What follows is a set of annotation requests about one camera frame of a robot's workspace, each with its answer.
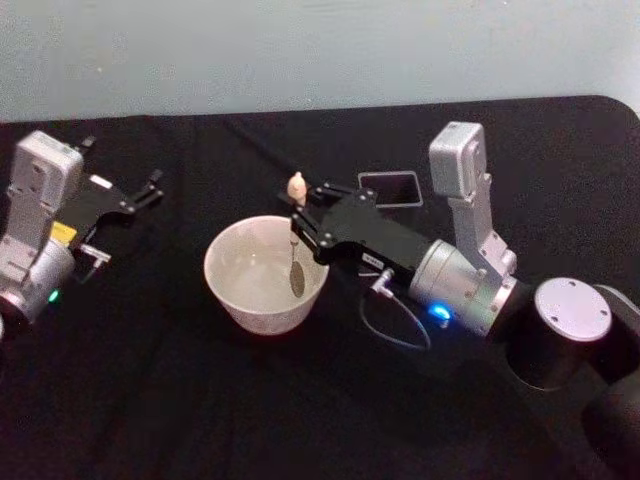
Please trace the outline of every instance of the white cable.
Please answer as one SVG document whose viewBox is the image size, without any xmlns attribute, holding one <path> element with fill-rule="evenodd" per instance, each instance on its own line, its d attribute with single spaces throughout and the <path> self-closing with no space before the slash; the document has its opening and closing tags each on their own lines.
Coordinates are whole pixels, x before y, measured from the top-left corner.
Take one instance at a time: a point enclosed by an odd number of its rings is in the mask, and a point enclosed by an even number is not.
<svg viewBox="0 0 640 480">
<path fill-rule="evenodd" d="M 422 334 L 422 337 L 424 339 L 424 345 L 421 345 L 418 343 L 405 342 L 404 340 L 400 340 L 399 338 L 395 338 L 390 335 L 387 335 L 386 333 L 382 333 L 380 330 L 373 327 L 373 325 L 371 325 L 367 320 L 367 316 L 365 315 L 365 312 L 364 312 L 367 295 L 369 295 L 370 293 L 371 293 L 371 290 L 367 290 L 367 292 L 365 292 L 365 294 L 361 297 L 359 310 L 360 310 L 360 318 L 362 319 L 362 322 L 374 335 L 382 338 L 383 340 L 386 340 L 387 342 L 393 343 L 394 345 L 398 345 L 403 348 L 411 348 L 413 350 L 420 350 L 423 352 L 431 350 L 431 338 L 429 337 L 427 330 L 424 328 L 424 325 L 422 325 L 422 322 L 420 322 L 420 319 L 418 319 L 418 317 L 416 317 L 416 315 L 409 309 L 409 307 L 407 307 L 403 302 L 398 300 L 394 295 L 392 296 L 385 295 L 385 296 L 393 300 L 396 303 L 396 305 L 400 306 L 404 310 L 404 312 L 407 314 L 407 316 L 411 319 L 411 321 L 415 324 L 415 326 L 418 328 L 418 330 Z"/>
</svg>

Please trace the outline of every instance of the white ceramic bowl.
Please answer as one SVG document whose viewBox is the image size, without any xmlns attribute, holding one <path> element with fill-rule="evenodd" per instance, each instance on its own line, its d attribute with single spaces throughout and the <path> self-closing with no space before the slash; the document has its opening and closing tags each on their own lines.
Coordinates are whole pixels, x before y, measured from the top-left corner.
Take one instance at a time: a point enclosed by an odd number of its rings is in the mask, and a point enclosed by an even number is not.
<svg viewBox="0 0 640 480">
<path fill-rule="evenodd" d="M 204 258 L 204 276 L 213 294 L 242 328 L 258 335 L 278 335 L 300 325 L 329 273 L 300 242 L 296 260 L 306 285 L 296 298 L 289 283 L 290 221 L 263 216 L 234 223 L 213 240 Z"/>
</svg>

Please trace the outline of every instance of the smartphone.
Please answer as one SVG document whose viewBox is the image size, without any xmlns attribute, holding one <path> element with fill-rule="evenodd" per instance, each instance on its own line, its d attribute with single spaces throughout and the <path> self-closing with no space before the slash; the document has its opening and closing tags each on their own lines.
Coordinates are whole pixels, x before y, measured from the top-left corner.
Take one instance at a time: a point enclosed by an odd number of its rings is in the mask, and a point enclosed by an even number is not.
<svg viewBox="0 0 640 480">
<path fill-rule="evenodd" d="M 416 172 L 362 172 L 358 174 L 360 188 L 378 193 L 377 208 L 406 208 L 423 205 Z"/>
</svg>

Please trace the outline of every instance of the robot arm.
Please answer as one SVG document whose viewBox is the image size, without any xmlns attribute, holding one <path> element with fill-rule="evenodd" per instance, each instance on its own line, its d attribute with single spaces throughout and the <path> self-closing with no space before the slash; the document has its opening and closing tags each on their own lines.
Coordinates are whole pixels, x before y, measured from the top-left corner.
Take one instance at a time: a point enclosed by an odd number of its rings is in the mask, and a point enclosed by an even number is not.
<svg viewBox="0 0 640 480">
<path fill-rule="evenodd" d="M 640 309 L 610 287 L 553 278 L 532 287 L 512 275 L 516 255 L 494 231 L 483 128 L 451 122 L 429 149 L 434 190 L 453 211 L 456 246 L 383 218 L 376 193 L 324 184 L 292 228 L 319 263 L 351 259 L 378 270 L 436 315 L 506 343 L 507 360 L 528 385 L 554 390 L 585 362 L 611 385 L 583 413 L 587 437 L 617 472 L 640 475 Z M 324 207 L 324 215 L 312 206 Z"/>
<path fill-rule="evenodd" d="M 71 276 L 76 257 L 93 258 L 88 279 L 111 257 L 88 242 L 107 217 L 124 221 L 159 200 L 161 172 L 129 197 L 111 182 L 82 172 L 88 138 L 73 149 L 42 132 L 16 147 L 8 221 L 0 242 L 0 338 L 32 325 L 49 299 Z"/>
</svg>

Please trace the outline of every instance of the yellow label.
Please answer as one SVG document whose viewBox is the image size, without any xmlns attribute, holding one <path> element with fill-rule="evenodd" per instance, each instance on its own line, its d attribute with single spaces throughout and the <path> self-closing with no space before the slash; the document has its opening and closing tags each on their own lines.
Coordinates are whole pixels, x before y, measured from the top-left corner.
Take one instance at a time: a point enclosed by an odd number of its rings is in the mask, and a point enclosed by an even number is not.
<svg viewBox="0 0 640 480">
<path fill-rule="evenodd" d="M 65 247 L 68 247 L 73 241 L 76 233 L 78 233 L 77 230 L 59 222 L 53 222 L 53 227 L 51 227 L 51 238 L 55 238 Z"/>
</svg>

